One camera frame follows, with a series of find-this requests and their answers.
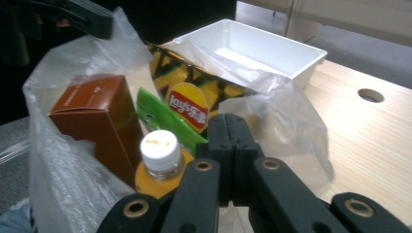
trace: plastic bag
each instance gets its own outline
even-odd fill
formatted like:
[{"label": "plastic bag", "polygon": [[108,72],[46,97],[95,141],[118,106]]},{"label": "plastic bag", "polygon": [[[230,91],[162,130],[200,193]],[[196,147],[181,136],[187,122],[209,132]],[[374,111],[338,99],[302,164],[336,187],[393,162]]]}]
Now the plastic bag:
[{"label": "plastic bag", "polygon": [[84,36],[50,50],[23,86],[30,113],[29,195],[39,232],[95,232],[116,202],[134,192],[93,157],[92,143],[61,135],[48,118],[74,77],[115,73],[127,79],[148,65],[152,56],[122,9],[113,16],[111,40]]},{"label": "plastic bag", "polygon": [[166,47],[217,76],[258,92],[224,100],[219,112],[247,120],[266,156],[285,161],[315,194],[325,190],[333,179],[326,125],[291,79],[248,68],[191,41]]}]

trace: brown cardboard box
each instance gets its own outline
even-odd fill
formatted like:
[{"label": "brown cardboard box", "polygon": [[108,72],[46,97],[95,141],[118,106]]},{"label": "brown cardboard box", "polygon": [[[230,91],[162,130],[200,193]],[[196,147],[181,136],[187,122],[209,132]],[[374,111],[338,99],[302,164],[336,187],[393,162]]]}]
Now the brown cardboard box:
[{"label": "brown cardboard box", "polygon": [[143,138],[124,76],[78,77],[50,112],[62,134],[95,143],[95,156],[131,187]]}]

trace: bottle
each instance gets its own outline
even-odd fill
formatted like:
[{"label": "bottle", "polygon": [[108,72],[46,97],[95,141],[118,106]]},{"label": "bottle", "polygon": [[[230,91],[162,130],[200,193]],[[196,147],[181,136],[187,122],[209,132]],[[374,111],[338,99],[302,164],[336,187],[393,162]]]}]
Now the bottle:
[{"label": "bottle", "polygon": [[192,155],[179,146],[176,136],[167,130],[156,130],[140,143],[142,161],[136,170],[137,191],[159,199],[175,189]]}]

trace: yellow snack bag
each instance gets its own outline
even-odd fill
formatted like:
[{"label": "yellow snack bag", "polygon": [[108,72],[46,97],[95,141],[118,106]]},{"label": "yellow snack bag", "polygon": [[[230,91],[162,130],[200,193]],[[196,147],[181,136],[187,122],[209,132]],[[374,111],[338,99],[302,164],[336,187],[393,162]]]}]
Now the yellow snack bag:
[{"label": "yellow snack bag", "polygon": [[162,100],[196,132],[205,135],[219,103],[242,97],[247,89],[213,75],[162,46],[148,44],[154,56],[151,74]]}]

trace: white tray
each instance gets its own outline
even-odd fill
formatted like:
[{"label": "white tray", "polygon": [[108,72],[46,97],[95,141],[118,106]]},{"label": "white tray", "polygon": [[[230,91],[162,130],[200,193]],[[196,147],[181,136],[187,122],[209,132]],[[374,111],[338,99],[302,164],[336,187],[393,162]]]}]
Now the white tray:
[{"label": "white tray", "polygon": [[223,19],[173,40],[190,40],[253,69],[284,75],[304,88],[327,52],[233,20]]}]

